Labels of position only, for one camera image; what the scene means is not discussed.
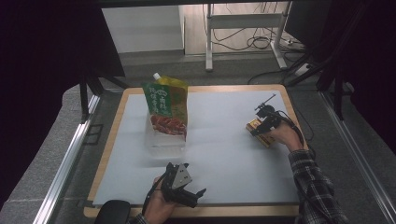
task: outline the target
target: transparent plastic container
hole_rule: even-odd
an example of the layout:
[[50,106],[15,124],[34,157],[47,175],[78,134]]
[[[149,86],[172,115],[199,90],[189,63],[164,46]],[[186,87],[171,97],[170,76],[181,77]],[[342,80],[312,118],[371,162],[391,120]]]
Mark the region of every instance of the transparent plastic container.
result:
[[146,118],[145,145],[154,158],[178,158],[186,146],[184,135],[160,133],[152,128],[150,114]]

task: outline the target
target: metal frame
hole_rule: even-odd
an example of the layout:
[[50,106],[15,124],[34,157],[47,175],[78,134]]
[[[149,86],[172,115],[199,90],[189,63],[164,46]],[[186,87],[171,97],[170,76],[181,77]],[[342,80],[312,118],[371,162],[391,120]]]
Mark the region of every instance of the metal frame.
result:
[[361,153],[361,147],[353,138],[350,133],[346,123],[343,120],[340,120],[332,109],[332,99],[330,97],[320,91],[319,96],[322,98],[323,103],[325,104],[330,116],[332,117],[332,121],[334,122],[338,132],[341,134],[346,147],[348,148],[353,160],[361,171],[361,175],[363,176],[368,188],[373,193],[380,209],[382,210],[386,220],[388,223],[395,224],[396,223],[396,209],[393,205],[393,202],[387,192],[385,191],[382,184],[376,178],[375,173],[370,167],[367,160],[364,158],[364,155]]
[[33,223],[47,223],[50,220],[50,216],[52,215],[55,204],[57,203],[59,195],[64,188],[64,183],[70,173],[74,161],[76,160],[77,154],[81,149],[84,136],[87,133],[92,121],[92,114],[95,111],[99,101],[99,96],[94,95],[91,98],[89,104],[89,116],[84,123],[78,125],[76,133],[73,136],[70,146],[67,149],[66,154],[64,155],[64,159],[59,167],[59,170],[56,173],[56,176],[54,177],[52,184],[49,187],[49,191],[44,198],[44,201],[41,204],[41,207],[38,210],[35,221]]
[[291,2],[282,13],[212,15],[211,4],[207,5],[206,32],[206,71],[213,71],[212,29],[266,28],[277,27],[276,38],[270,43],[280,69],[287,69],[279,49],[279,42],[288,18]]

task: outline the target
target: gray floor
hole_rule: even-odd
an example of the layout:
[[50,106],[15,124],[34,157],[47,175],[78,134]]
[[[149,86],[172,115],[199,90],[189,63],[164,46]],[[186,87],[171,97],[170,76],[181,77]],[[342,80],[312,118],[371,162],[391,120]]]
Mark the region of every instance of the gray floor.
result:
[[[142,81],[151,81],[152,74],[179,77],[190,85],[245,85],[251,77],[263,72],[277,71],[276,60],[271,53],[216,55],[214,71],[205,71],[204,58],[183,57],[179,54],[121,55],[126,77],[121,80],[137,87]],[[283,73],[263,75],[251,80],[250,84],[276,84]],[[302,125],[307,142],[317,152],[317,162],[335,185],[335,195],[344,208],[350,223],[387,223],[371,190],[315,88],[318,76],[313,76],[294,88],[288,88],[297,117]],[[100,110],[94,115],[92,125],[103,127],[97,144],[85,144],[61,193],[50,223],[93,223],[82,215],[85,199],[94,178],[106,143],[112,118],[120,101],[121,89],[102,80],[107,91],[101,96]],[[396,157],[361,117],[348,97],[343,99],[343,111],[349,130],[361,147],[361,152],[373,169],[389,197],[396,200]],[[53,177],[62,162],[80,120],[79,88],[64,94],[64,105],[59,116],[38,152],[35,160],[21,179],[19,185],[0,213],[0,223],[32,223],[45,198]],[[89,136],[86,143],[95,141]],[[267,219],[227,220],[228,223],[265,223]],[[271,223],[290,220],[270,220]],[[170,220],[169,223],[222,223],[224,220]]]

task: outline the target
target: dark sleeve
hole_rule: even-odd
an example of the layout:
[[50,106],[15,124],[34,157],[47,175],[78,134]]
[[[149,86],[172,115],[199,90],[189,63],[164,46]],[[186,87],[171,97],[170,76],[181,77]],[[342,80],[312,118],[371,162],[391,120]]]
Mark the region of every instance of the dark sleeve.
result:
[[128,224],[149,224],[146,219],[143,217],[143,215],[141,213],[139,213],[139,215],[137,215],[136,217],[134,217],[133,219],[131,219]]
[[332,181],[318,168],[312,151],[293,151],[289,160],[300,194],[298,223],[348,223],[341,206],[334,199]]

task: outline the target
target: hand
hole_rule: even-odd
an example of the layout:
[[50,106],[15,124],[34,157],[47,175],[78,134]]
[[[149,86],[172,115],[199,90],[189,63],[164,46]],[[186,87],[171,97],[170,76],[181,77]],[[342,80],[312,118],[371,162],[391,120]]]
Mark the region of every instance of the hand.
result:
[[285,121],[280,122],[280,125],[269,132],[268,135],[275,138],[277,142],[286,145],[289,152],[304,149],[298,134]]
[[[157,182],[159,177],[154,179],[154,183]],[[149,224],[162,224],[168,219],[175,207],[176,203],[167,202],[163,197],[163,192],[161,191],[162,181],[158,184],[157,188],[151,194],[151,197],[148,202],[148,206],[145,212],[145,219]]]

